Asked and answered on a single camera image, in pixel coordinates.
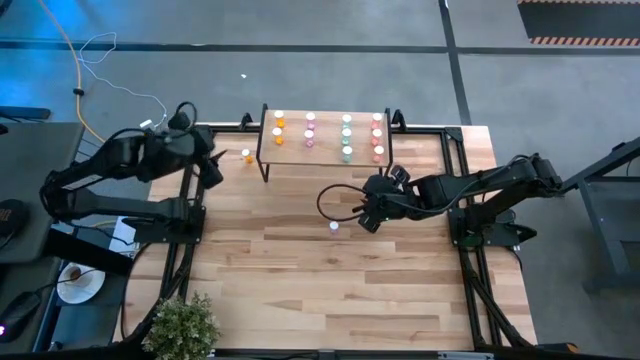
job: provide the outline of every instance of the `computer mouse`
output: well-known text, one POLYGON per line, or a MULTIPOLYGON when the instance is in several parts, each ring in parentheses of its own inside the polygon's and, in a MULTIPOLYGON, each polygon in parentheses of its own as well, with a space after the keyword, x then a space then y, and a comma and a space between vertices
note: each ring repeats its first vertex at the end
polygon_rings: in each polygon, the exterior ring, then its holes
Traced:
POLYGON ((0 343, 17 339, 40 306, 40 295, 25 291, 16 296, 0 314, 0 343))

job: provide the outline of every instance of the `gray floor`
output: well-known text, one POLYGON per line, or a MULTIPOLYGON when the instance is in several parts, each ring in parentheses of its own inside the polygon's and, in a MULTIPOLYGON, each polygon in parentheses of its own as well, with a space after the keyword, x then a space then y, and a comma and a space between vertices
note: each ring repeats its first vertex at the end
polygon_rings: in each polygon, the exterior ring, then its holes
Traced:
MULTIPOLYGON (((192 0, 177 10, 168 0, 49 3, 77 41, 116 31, 123 42, 445 45, 436 0, 192 0)), ((458 46, 533 47, 515 1, 448 3, 458 46)), ((15 0, 0 18, 0 38, 59 36, 35 1, 15 0)), ((639 60, 465 55, 460 66, 472 123, 490 127, 498 162, 540 152, 566 178, 640 134, 639 60)), ((116 84, 158 96, 170 111, 191 100, 206 121, 238 121, 267 102, 319 110, 388 106, 401 108, 411 123, 460 124, 446 54, 114 52, 94 68, 116 84)), ((0 50, 0 69, 0 104, 46 106, 54 121, 76 121, 67 51, 0 50)), ((84 87, 85 117, 101 134, 161 115, 153 101, 96 83, 87 72, 84 87)), ((640 163, 631 173, 640 173, 640 163)), ((141 198, 148 189, 127 181, 98 190, 141 198)), ((634 342, 640 338, 640 294, 589 296, 581 287, 602 264, 577 194, 530 200, 516 211, 520 223, 539 231, 522 250, 539 342, 569 341, 588 353, 640 357, 634 342)), ((100 334, 90 341, 78 337, 76 319, 100 322, 109 314, 74 311, 64 316, 59 338, 78 346, 105 341, 100 334)))

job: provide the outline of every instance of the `black desk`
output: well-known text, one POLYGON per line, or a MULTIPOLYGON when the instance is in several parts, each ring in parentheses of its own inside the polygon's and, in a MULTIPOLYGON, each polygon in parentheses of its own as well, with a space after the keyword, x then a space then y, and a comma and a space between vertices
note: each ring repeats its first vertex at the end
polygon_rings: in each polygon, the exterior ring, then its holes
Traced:
MULTIPOLYGON (((0 199, 15 198, 30 207, 30 221, 23 232, 0 250, 0 309, 23 291, 56 280, 61 260, 39 258, 51 217, 40 204, 38 190, 46 175, 68 167, 75 158, 83 129, 77 123, 6 124, 0 135, 0 199)), ((42 304, 22 335, 0 344, 0 354, 30 352, 36 342, 53 289, 42 293, 42 304)))

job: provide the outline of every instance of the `wooden table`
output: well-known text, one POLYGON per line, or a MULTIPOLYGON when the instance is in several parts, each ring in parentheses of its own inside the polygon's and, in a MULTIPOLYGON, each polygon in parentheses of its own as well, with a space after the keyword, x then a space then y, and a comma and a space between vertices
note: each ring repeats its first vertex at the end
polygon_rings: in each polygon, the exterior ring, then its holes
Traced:
POLYGON ((389 169, 393 162, 393 147, 390 137, 389 111, 381 113, 379 145, 384 149, 380 162, 373 161, 371 144, 371 122, 373 113, 311 111, 315 114, 314 145, 307 147, 304 132, 307 130, 306 115, 309 111, 284 110, 282 137, 284 143, 278 145, 272 130, 277 121, 274 110, 263 108, 262 127, 256 159, 263 174, 264 181, 269 179, 269 169, 273 164, 279 165, 318 165, 318 166, 350 166, 363 168, 389 169), (342 155, 342 116, 348 114, 352 120, 349 128, 352 130, 349 146, 353 149, 351 162, 345 163, 342 155))
MULTIPOLYGON (((488 128, 462 129, 469 170, 496 166, 488 128)), ((444 171, 436 137, 393 135, 393 142, 394 163, 413 178, 444 171)), ((220 161, 225 181, 204 199, 207 221, 189 294, 213 298, 224 332, 218 348, 472 348, 458 253, 445 216, 386 222, 374 235, 354 221, 332 236, 316 210, 318 191, 336 182, 361 186, 375 170, 282 165, 272 171, 277 181, 264 183, 256 164, 245 164, 240 155, 256 144, 255 134, 217 136, 217 148, 229 150, 220 161)), ((150 199, 176 196, 181 178, 176 173, 155 181, 150 199)), ((343 216, 359 198, 336 189, 323 206, 343 216)), ((151 245, 133 271, 129 331, 158 295, 167 247, 151 245)), ((518 262, 504 249, 486 252, 497 303, 535 343, 518 262)), ((486 311, 478 308, 490 339, 486 311)))

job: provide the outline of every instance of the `green plant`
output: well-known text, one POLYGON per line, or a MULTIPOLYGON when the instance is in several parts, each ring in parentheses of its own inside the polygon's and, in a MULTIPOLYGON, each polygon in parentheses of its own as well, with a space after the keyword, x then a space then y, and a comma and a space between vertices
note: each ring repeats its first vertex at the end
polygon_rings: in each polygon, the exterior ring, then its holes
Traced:
POLYGON ((190 304, 180 298, 162 301, 143 341, 144 350, 161 360, 205 359, 222 336, 211 303, 207 294, 200 297, 197 292, 190 304))

